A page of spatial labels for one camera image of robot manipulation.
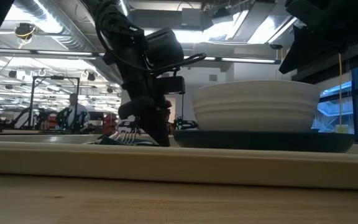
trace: red object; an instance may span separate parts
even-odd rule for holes
[[[109,135],[117,131],[117,115],[111,113],[104,117],[103,134]]]
[[[56,116],[48,116],[49,129],[55,129],[57,125]]]

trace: yellow cord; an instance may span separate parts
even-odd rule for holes
[[[26,43],[20,44],[19,49],[21,49],[21,48],[22,48],[23,46],[25,46],[25,45],[26,45]]]
[[[342,132],[342,55],[339,53],[339,132]]]

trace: black cable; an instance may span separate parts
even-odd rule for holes
[[[181,118],[182,118],[182,119],[183,119],[183,108],[185,107],[184,102],[185,102],[185,95],[182,94],[182,95],[181,95]]]
[[[175,70],[173,71],[173,76],[174,76],[174,77],[176,77],[178,71],[179,71],[179,69],[175,69]]]
[[[186,58],[184,61],[182,62],[178,62],[178,63],[174,63],[174,64],[171,64],[171,65],[167,65],[167,66],[164,66],[164,67],[161,67],[161,68],[157,68],[157,69],[148,69],[148,68],[142,68],[140,66],[137,66],[137,65],[134,65],[134,64],[131,64],[127,61],[125,61],[124,59],[120,58],[113,50],[111,50],[105,40],[103,39],[103,36],[102,36],[102,32],[101,32],[101,29],[100,29],[100,25],[101,25],[101,21],[102,21],[102,9],[105,9],[107,8],[108,5],[110,5],[111,3],[110,2],[105,2],[104,4],[102,4],[102,6],[99,8],[99,11],[96,15],[96,23],[95,23],[95,29],[96,29],[96,34],[98,35],[98,39],[100,40],[102,46],[107,50],[109,51],[111,54],[114,55],[114,57],[116,59],[118,59],[119,61],[121,61],[122,63],[128,65],[128,66],[131,66],[133,68],[136,68],[136,69],[139,69],[143,72],[147,72],[147,73],[154,73],[153,75],[155,76],[159,76],[161,73],[164,73],[164,72],[168,72],[170,71],[171,69],[173,68],[176,68],[176,67],[181,67],[181,66],[184,66],[184,65],[188,65],[188,64],[191,64],[191,63],[195,63],[195,62],[199,62],[201,60],[204,60],[206,58],[206,54],[205,53],[200,53],[200,54],[195,54],[195,55],[192,55],[188,58]]]
[[[15,57],[15,55],[13,55],[11,57],[11,59],[9,59],[9,61],[6,63],[6,65],[0,70],[0,74],[2,74],[5,71],[6,67],[10,64],[10,62],[13,60],[14,57]]]

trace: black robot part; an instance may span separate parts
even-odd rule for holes
[[[131,98],[119,108],[120,118],[136,116],[141,129],[161,146],[169,146],[165,120],[171,104],[164,94],[170,90],[162,87],[158,76],[200,61],[206,55],[197,54],[184,60],[181,45],[169,28],[145,37],[144,31],[120,11],[119,1],[81,1],[91,13],[96,33],[106,49],[104,61],[117,65],[124,82],[122,88]],[[175,87],[173,91],[182,86],[181,80],[176,80],[170,81],[178,82],[171,84]]]
[[[294,28],[294,43],[279,71],[345,53],[358,44],[358,1],[287,0],[287,11],[306,26]]]

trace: window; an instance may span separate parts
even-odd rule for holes
[[[358,135],[358,68],[351,72],[351,81],[342,86],[342,124],[347,133]],[[339,85],[324,90],[320,95],[313,127],[320,132],[336,132],[339,124]]]
[[[319,132],[336,132],[339,126],[339,99],[320,102],[313,122],[313,129]],[[351,97],[342,99],[342,125],[347,126],[347,133],[354,134],[353,103]]]

